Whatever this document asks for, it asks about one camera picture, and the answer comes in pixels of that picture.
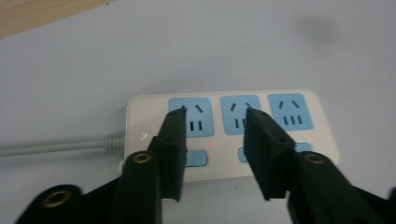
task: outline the blue switch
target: blue switch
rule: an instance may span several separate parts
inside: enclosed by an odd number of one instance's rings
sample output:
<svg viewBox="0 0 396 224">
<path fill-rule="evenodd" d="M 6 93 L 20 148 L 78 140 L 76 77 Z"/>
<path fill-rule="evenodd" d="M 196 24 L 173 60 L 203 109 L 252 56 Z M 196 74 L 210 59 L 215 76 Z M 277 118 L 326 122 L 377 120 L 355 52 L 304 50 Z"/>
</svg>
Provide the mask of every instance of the blue switch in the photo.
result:
<svg viewBox="0 0 396 224">
<path fill-rule="evenodd" d="M 245 150 L 242 147 L 238 148 L 238 158 L 241 162 L 248 162 L 248 159 L 245 156 Z"/>
<path fill-rule="evenodd" d="M 296 143 L 294 150 L 296 150 L 297 152 L 312 151 L 312 148 L 309 143 Z"/>
<path fill-rule="evenodd" d="M 199 167 L 207 165 L 207 155 L 204 150 L 189 150 L 187 152 L 186 167 Z"/>
</svg>

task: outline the brass screw insert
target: brass screw insert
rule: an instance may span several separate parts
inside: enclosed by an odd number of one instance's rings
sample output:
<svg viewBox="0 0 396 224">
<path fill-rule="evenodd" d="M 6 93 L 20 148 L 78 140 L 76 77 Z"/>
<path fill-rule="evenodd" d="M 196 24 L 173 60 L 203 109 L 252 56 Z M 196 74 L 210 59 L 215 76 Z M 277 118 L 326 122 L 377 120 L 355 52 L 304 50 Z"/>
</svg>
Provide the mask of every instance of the brass screw insert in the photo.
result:
<svg viewBox="0 0 396 224">
<path fill-rule="evenodd" d="M 139 154 L 134 156 L 134 162 L 136 163 L 145 163 L 151 160 L 151 156 L 149 154 Z"/>
<path fill-rule="evenodd" d="M 316 163 L 316 164 L 321 164 L 324 162 L 323 158 L 321 158 L 320 156 L 314 155 L 314 154 L 308 154 L 305 155 L 305 158 L 312 162 L 312 163 Z"/>
<path fill-rule="evenodd" d="M 58 190 L 51 193 L 43 200 L 43 206 L 48 208 L 57 207 L 67 202 L 71 196 L 72 193 L 69 190 Z"/>
</svg>

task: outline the gray cable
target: gray cable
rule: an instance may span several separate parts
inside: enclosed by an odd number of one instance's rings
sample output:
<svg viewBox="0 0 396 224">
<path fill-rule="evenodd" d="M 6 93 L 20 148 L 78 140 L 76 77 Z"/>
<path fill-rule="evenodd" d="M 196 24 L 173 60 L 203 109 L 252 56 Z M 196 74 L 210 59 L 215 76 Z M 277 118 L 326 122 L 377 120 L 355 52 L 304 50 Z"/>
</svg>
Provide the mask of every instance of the gray cable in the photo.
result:
<svg viewBox="0 0 396 224">
<path fill-rule="evenodd" d="M 106 137 L 105 140 L 102 141 L 53 144 L 37 147 L 0 148 L 0 157 L 31 155 L 89 148 L 104 148 L 106 151 L 120 151 L 124 148 L 124 137 L 122 135 L 109 135 L 108 137 Z"/>
</svg>

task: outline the white table surface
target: white table surface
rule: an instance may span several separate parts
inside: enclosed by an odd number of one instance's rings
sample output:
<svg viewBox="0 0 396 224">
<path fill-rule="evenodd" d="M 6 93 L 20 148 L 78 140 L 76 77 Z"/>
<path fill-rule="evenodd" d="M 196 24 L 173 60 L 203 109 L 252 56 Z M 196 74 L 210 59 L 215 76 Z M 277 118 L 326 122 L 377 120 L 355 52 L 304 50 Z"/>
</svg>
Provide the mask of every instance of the white table surface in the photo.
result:
<svg viewBox="0 0 396 224">
<path fill-rule="evenodd" d="M 326 110 L 340 170 L 381 197 L 396 186 L 396 1 L 118 0 L 0 39 L 0 146 L 122 133 L 140 94 L 310 89 Z M 88 192 L 121 154 L 0 158 L 0 222 L 41 191 Z M 163 223 L 290 223 L 252 177 L 186 185 Z"/>
</svg>

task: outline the power strip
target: power strip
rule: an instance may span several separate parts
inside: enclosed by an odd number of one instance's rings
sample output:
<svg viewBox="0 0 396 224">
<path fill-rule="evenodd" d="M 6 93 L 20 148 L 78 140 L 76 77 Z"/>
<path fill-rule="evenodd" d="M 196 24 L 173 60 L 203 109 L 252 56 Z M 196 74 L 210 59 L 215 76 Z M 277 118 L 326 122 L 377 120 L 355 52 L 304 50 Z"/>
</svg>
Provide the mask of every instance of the power strip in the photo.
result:
<svg viewBox="0 0 396 224">
<path fill-rule="evenodd" d="M 188 109 L 185 182 L 252 175 L 243 150 L 248 106 L 271 115 L 298 143 L 297 151 L 312 150 L 339 161 L 319 98 L 308 90 L 137 96 L 128 104 L 124 158 L 147 150 L 166 114 L 182 106 Z"/>
</svg>

